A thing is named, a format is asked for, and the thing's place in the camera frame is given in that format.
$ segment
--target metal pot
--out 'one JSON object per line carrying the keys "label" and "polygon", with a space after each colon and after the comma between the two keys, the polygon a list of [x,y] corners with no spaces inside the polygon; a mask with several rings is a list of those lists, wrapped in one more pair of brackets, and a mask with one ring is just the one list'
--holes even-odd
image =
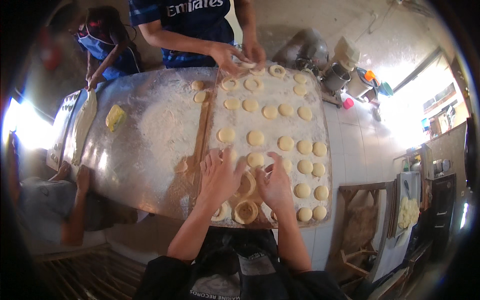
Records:
{"label": "metal pot", "polygon": [[350,73],[336,62],[332,63],[332,66],[325,72],[323,79],[325,87],[332,92],[338,91],[349,81]]}

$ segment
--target dark hair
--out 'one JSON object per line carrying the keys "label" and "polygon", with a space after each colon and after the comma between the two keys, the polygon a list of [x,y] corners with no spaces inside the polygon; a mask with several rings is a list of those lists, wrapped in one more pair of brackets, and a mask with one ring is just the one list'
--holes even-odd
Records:
{"label": "dark hair", "polygon": [[69,3],[62,6],[54,15],[48,27],[52,33],[58,33],[65,29],[65,27],[72,21],[72,19],[79,12],[79,7],[76,3]]}

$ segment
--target red object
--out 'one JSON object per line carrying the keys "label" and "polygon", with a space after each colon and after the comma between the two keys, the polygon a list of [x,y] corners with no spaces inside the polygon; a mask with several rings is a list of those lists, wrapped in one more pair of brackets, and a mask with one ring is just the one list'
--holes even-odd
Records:
{"label": "red object", "polygon": [[53,41],[46,27],[40,29],[38,43],[43,65],[47,70],[53,71],[61,61],[60,46]]}
{"label": "red object", "polygon": [[343,101],[343,108],[349,109],[352,106],[353,106],[352,98],[347,98],[345,101]]}

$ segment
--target man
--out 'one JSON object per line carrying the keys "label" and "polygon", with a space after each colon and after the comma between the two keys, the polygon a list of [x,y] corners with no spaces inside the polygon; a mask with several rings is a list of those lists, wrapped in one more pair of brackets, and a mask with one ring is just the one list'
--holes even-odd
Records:
{"label": "man", "polygon": [[213,67],[237,74],[232,55],[265,63],[265,51],[257,41],[255,11],[251,0],[235,0],[235,13],[243,30],[243,52],[233,47],[233,30],[225,19],[229,0],[129,0],[132,26],[145,40],[161,47],[167,68]]}
{"label": "man", "polygon": [[[102,76],[110,80],[142,72],[137,47],[111,6],[83,12],[76,4],[67,4],[55,13],[50,28],[53,33],[68,30],[87,51],[87,90],[95,89]],[[98,68],[94,60],[101,62]]]}
{"label": "man", "polygon": [[81,246],[84,231],[135,223],[147,215],[89,192],[90,169],[86,166],[80,167],[76,184],[66,180],[71,169],[66,161],[49,180],[30,177],[20,182],[13,135],[10,133],[7,145],[9,193],[21,227],[35,237]]}
{"label": "man", "polygon": [[230,155],[230,148],[223,157],[213,149],[200,164],[195,207],[167,255],[148,263],[134,299],[346,299],[326,272],[312,271],[290,180],[275,152],[268,153],[274,164],[258,169],[256,180],[278,219],[278,247],[270,230],[209,228],[211,216],[238,189],[246,166],[243,159],[233,170]]}

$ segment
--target person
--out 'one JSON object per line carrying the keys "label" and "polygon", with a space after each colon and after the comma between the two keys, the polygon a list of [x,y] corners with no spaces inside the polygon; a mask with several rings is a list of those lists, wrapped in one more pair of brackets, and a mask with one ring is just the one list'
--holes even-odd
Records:
{"label": "person", "polygon": [[20,182],[14,133],[7,145],[8,185],[19,225],[34,237],[55,244],[81,246],[84,231],[97,231],[116,223],[132,224],[147,212],[116,204],[89,191],[91,170],[82,165],[77,182],[67,181],[70,165],[64,161],[49,180],[30,177]]}
{"label": "person", "polygon": [[243,53],[234,46],[233,30],[225,19],[229,0],[129,0],[130,21],[145,40],[161,47],[167,68],[213,67],[231,74],[240,72],[232,55],[241,61],[265,64],[265,51],[257,41],[251,0],[234,0],[243,30]]}
{"label": "person", "polygon": [[[87,90],[95,89],[102,76],[111,80],[142,72],[140,53],[111,6],[83,12],[75,3],[67,4],[53,15],[49,27],[54,34],[68,30],[87,51]],[[98,68],[95,60],[101,62]]]}
{"label": "person", "polygon": [[242,158],[233,169],[230,155],[231,148],[222,157],[213,149],[201,162],[196,204],[167,255],[148,263],[133,298],[346,299],[326,272],[312,271],[290,180],[275,152],[268,153],[272,165],[256,170],[256,181],[261,198],[277,216],[278,245],[271,230],[209,227],[211,216],[239,187],[246,166]]}

